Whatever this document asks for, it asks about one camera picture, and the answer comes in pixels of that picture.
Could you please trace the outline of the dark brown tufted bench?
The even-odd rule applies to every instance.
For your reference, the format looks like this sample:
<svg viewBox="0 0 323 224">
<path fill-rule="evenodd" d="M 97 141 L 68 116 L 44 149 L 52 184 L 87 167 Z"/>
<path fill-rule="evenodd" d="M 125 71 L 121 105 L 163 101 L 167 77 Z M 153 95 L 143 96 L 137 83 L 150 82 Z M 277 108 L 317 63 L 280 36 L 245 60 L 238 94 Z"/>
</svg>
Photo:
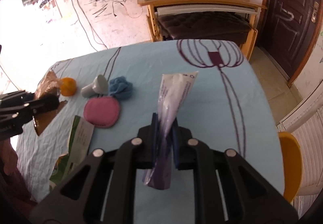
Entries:
<svg viewBox="0 0 323 224">
<path fill-rule="evenodd" d="M 251 30 L 242 17 L 225 11 L 163 15 L 158 22 L 172 40 L 223 40 L 241 45 Z"/>
</svg>

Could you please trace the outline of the green white paper package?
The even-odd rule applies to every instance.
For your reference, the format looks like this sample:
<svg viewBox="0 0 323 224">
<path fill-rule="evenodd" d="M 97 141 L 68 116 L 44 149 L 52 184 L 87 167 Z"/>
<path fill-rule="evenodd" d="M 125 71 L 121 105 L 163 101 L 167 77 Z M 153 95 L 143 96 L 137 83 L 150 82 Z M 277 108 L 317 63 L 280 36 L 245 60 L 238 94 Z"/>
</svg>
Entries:
<svg viewBox="0 0 323 224">
<path fill-rule="evenodd" d="M 49 191 L 69 175 L 87 156 L 95 126 L 76 115 L 68 137 L 67 152 L 58 157 L 49 178 Z"/>
</svg>

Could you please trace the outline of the grey white funnel cup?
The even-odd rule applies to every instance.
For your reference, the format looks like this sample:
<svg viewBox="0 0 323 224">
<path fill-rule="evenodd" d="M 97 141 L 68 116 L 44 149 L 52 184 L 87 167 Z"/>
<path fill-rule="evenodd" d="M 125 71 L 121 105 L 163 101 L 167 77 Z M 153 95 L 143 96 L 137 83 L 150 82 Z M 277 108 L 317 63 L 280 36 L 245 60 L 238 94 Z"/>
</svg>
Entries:
<svg viewBox="0 0 323 224">
<path fill-rule="evenodd" d="M 98 75 L 91 84 L 81 89 L 81 95 L 89 98 L 94 95 L 105 95 L 108 93 L 108 81 L 103 75 Z"/>
</svg>

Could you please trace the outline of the blue crumpled cloth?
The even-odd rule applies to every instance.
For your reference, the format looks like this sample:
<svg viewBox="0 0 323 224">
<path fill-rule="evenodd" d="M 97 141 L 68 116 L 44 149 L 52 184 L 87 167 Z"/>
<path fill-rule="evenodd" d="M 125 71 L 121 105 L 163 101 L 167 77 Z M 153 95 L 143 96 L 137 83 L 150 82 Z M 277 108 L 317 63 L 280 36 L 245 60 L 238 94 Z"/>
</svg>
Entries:
<svg viewBox="0 0 323 224">
<path fill-rule="evenodd" d="M 126 100 L 132 96 L 133 84 L 126 80 L 126 77 L 117 77 L 109 81 L 109 96 L 118 100 Z"/>
</svg>

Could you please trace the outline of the yellow plastic chair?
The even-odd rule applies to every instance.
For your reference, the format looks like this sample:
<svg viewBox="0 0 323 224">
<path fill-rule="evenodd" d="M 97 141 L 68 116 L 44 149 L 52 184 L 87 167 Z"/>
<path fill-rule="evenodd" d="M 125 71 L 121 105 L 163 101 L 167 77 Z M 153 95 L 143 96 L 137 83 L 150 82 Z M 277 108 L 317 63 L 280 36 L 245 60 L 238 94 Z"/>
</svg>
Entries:
<svg viewBox="0 0 323 224">
<path fill-rule="evenodd" d="M 283 167 L 284 167 L 284 194 L 283 197 L 291 203 L 296 197 L 302 182 L 303 161 L 297 139 L 288 132 L 278 133 Z"/>
</svg>

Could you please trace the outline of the dark brown entry door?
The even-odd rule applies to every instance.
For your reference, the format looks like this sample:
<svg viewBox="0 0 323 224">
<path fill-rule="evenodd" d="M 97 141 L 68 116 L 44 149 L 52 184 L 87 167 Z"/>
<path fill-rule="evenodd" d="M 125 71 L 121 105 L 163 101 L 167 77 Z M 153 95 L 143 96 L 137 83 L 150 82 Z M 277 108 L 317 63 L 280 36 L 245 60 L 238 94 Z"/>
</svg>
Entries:
<svg viewBox="0 0 323 224">
<path fill-rule="evenodd" d="M 322 21 L 322 0 L 264 0 L 257 45 L 292 85 L 309 60 Z"/>
</svg>

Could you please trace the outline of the wooden desk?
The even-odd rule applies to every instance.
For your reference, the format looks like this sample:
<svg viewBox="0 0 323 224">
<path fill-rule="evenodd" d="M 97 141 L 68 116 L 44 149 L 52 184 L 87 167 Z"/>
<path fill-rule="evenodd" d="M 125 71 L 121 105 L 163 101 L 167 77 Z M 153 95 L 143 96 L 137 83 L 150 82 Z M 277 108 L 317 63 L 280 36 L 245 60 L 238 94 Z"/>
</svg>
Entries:
<svg viewBox="0 0 323 224">
<path fill-rule="evenodd" d="M 246 42 L 240 46 L 242 53 L 250 59 L 254 50 L 258 31 L 256 17 L 267 7 L 252 0 L 137 0 L 139 6 L 147 7 L 147 23 L 152 42 L 162 41 L 162 32 L 158 25 L 156 13 L 162 15 L 193 13 L 202 11 L 226 11 L 248 14 L 249 26 Z"/>
</svg>

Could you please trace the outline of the pink round pad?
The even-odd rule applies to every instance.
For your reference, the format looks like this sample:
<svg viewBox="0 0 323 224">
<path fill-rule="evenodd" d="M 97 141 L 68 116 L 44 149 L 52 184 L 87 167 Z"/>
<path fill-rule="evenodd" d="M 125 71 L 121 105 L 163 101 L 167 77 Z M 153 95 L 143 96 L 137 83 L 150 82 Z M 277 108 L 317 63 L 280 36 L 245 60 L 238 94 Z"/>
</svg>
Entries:
<svg viewBox="0 0 323 224">
<path fill-rule="evenodd" d="M 121 106 L 114 97 L 97 97 L 87 101 L 83 117 L 98 128 L 110 128 L 119 119 L 120 112 Z"/>
</svg>

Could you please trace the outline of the light blue patterned tablecloth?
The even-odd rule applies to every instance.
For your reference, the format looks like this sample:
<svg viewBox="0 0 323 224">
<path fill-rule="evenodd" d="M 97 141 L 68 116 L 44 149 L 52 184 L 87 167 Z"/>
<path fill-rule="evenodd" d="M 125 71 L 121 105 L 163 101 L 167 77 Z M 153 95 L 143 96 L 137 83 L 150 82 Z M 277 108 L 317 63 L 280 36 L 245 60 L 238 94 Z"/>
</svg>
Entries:
<svg viewBox="0 0 323 224">
<path fill-rule="evenodd" d="M 284 192 L 284 172 L 277 128 L 254 70 L 248 60 L 239 56 L 228 42 L 221 48 L 221 71 L 210 61 L 208 52 L 215 51 L 219 42 L 183 41 L 177 49 L 176 41 L 134 44 L 121 47 L 111 78 L 125 76 L 133 83 L 134 93 L 121 101 L 117 123 L 107 129 L 94 130 L 90 150 L 117 149 L 125 141 L 136 137 L 139 128 L 150 124 L 157 112 L 162 74 L 198 71 L 197 79 L 177 115 L 179 126 L 191 130 L 193 137 L 210 148 L 238 151 L 234 122 L 236 119 L 241 148 L 246 139 L 245 159 L 280 193 Z M 103 74 L 118 48 L 74 58 L 52 67 L 59 76 L 72 77 L 78 86 L 90 84 Z M 67 151 L 68 137 L 75 115 L 83 116 L 87 99 L 82 95 L 68 100 L 67 105 L 52 120 L 45 131 L 37 136 L 33 122 L 25 125 L 19 136 L 16 152 L 18 169 L 32 197 L 40 202 L 49 193 L 49 178 L 58 157 Z M 241 114 L 244 118 L 244 129 Z M 134 223 L 194 223 L 194 190 L 192 171 L 172 169 L 171 187 L 155 190 L 142 182 L 143 171 L 137 172 Z"/>
</svg>

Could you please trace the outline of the brown crumpled bag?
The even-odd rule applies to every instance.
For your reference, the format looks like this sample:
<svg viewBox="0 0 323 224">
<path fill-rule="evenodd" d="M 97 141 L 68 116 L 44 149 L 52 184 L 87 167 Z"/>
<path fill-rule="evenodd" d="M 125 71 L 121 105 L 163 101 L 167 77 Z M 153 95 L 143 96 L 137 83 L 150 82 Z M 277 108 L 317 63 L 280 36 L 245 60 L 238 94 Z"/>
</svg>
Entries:
<svg viewBox="0 0 323 224">
<path fill-rule="evenodd" d="M 34 100 L 39 106 L 33 109 L 33 124 L 37 136 L 40 136 L 50 122 L 58 115 L 66 105 L 66 101 L 60 101 L 59 79 L 53 70 L 47 71 L 35 90 Z"/>
</svg>

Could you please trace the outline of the orange round container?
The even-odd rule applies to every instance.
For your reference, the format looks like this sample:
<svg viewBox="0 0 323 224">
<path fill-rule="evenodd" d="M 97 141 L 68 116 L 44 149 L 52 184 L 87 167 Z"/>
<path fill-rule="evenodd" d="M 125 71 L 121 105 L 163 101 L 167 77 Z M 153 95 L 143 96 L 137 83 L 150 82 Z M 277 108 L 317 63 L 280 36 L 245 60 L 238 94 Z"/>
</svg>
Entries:
<svg viewBox="0 0 323 224">
<path fill-rule="evenodd" d="M 62 96 L 70 97 L 73 96 L 77 91 L 77 83 L 73 78 L 62 78 L 60 91 Z"/>
</svg>

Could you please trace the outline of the white purple plastic wrapper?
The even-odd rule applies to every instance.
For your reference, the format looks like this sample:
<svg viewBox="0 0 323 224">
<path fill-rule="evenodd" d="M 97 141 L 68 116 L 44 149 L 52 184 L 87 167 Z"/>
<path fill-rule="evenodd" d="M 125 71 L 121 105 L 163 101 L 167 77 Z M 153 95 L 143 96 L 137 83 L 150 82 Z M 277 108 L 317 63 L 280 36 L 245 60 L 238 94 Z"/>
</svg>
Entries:
<svg viewBox="0 0 323 224">
<path fill-rule="evenodd" d="M 170 132 L 177 113 L 190 93 L 198 72 L 163 74 L 158 98 L 158 134 L 155 146 L 154 167 L 145 171 L 146 186 L 166 190 L 171 184 Z"/>
</svg>

